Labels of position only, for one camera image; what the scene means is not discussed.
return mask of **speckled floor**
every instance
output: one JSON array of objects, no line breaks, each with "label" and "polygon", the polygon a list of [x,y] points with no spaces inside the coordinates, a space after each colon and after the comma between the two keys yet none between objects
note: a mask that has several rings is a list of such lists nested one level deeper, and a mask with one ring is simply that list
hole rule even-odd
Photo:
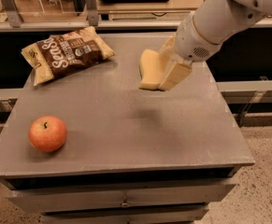
[{"label": "speckled floor", "polygon": [[[272,224],[272,116],[249,116],[241,128],[255,165],[236,174],[238,185],[195,224]],[[39,223],[39,214],[26,214],[5,199],[0,184],[0,223]]]}]

